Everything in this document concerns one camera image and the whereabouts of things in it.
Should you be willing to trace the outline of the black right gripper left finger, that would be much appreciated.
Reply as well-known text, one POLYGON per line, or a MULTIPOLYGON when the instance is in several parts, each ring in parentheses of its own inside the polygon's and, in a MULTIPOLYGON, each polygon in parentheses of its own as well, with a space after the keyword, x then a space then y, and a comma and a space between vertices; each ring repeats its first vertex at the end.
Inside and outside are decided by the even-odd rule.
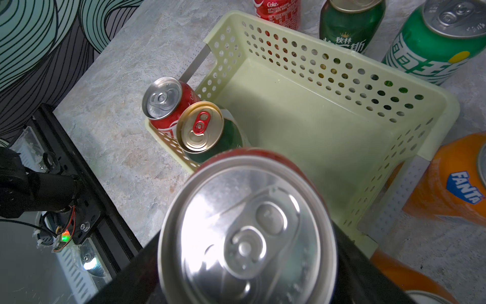
POLYGON ((159 234, 89 303, 167 303, 158 276, 159 234))

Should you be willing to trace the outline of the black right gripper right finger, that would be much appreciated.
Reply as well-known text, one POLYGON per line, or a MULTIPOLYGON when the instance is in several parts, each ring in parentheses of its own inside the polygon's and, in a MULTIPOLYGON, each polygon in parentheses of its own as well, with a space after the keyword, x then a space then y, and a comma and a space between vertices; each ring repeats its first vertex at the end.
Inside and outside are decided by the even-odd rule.
POLYGON ((414 301, 374 266, 333 224, 338 270, 332 303, 413 303, 414 301))

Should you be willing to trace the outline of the orange fanta can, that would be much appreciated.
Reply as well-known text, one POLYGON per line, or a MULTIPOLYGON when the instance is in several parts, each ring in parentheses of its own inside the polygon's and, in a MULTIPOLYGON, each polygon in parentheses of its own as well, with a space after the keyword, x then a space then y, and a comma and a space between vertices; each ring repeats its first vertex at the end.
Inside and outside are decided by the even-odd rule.
POLYGON ((415 303, 458 303, 439 283, 413 270, 383 251, 377 250, 370 261, 415 303))
POLYGON ((485 227, 485 132, 442 146, 402 210, 421 219, 485 227))

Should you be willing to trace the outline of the green gold-top tea can front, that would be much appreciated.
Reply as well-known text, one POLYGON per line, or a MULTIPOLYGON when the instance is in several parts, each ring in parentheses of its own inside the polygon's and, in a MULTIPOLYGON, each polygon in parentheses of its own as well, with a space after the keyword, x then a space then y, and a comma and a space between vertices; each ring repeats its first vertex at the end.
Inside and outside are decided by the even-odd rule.
POLYGON ((177 122, 176 140, 185 156, 196 163, 250 146, 233 115, 209 101, 199 101, 184 110, 177 122))

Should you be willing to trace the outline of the green gold-top tea can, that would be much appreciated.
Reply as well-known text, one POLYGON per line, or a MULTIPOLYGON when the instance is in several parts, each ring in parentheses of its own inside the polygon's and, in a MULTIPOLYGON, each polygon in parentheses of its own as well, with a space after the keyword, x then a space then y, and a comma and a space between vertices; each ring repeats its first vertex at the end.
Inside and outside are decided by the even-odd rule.
POLYGON ((320 12, 319 38, 364 53, 386 12, 383 0, 329 0, 320 12))
POLYGON ((233 115, 209 101, 199 101, 184 110, 177 122, 176 140, 185 156, 196 163, 250 146, 233 115))

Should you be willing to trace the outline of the green sprite can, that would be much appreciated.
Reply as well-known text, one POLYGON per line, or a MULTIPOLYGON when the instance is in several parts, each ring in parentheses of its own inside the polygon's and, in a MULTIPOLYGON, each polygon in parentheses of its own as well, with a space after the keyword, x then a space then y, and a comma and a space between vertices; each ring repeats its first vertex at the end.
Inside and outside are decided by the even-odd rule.
POLYGON ((485 1, 425 1, 382 63, 437 86, 485 50, 485 1))

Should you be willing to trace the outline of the green gold-top tea can back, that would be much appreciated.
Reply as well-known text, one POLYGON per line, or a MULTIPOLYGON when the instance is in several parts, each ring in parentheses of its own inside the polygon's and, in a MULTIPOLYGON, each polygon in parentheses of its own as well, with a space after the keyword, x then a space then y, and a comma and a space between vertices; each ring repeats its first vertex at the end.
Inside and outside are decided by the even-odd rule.
POLYGON ((319 38, 364 53, 386 12, 383 0, 329 0, 320 12, 319 38))

